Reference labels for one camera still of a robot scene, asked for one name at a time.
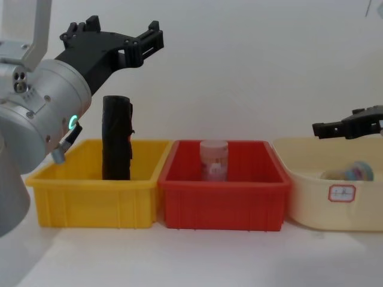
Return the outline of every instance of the green indicator light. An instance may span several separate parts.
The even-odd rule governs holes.
[[[69,125],[68,125],[70,130],[72,130],[76,126],[76,122],[77,122],[77,116],[73,115],[71,117],[71,120],[69,121]]]

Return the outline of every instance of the black bottle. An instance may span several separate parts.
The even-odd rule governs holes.
[[[133,105],[128,97],[105,96],[102,113],[102,179],[130,180]]]

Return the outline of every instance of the white table surface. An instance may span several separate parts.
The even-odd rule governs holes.
[[[379,233],[49,229],[32,203],[0,239],[1,287],[382,285]]]

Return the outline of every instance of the label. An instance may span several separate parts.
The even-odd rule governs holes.
[[[357,189],[353,185],[332,185],[329,190],[329,200],[332,202],[353,202],[356,191]]]

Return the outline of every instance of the yellow plastic bin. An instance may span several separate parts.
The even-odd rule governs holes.
[[[171,141],[132,141],[131,181],[102,180],[102,141],[73,147],[62,165],[28,177],[43,227],[148,228],[160,207],[157,179]]]
[[[320,230],[383,231],[382,138],[285,138],[273,145],[294,182],[291,218]],[[372,167],[373,182],[320,179],[359,160]]]

